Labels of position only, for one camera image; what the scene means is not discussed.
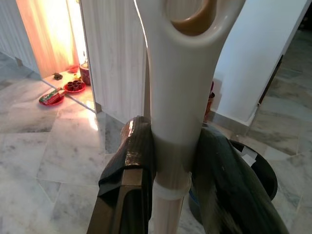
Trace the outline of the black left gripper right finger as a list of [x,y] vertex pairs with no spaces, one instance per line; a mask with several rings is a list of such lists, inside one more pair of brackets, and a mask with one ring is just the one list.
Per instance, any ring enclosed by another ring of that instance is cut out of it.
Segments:
[[202,127],[192,171],[207,234],[287,234],[265,188],[215,127]]

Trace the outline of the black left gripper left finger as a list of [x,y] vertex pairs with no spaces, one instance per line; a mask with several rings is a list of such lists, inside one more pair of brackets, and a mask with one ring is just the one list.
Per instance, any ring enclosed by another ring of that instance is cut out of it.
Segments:
[[136,116],[121,130],[121,144],[103,170],[89,234],[146,234],[156,175],[150,121]]

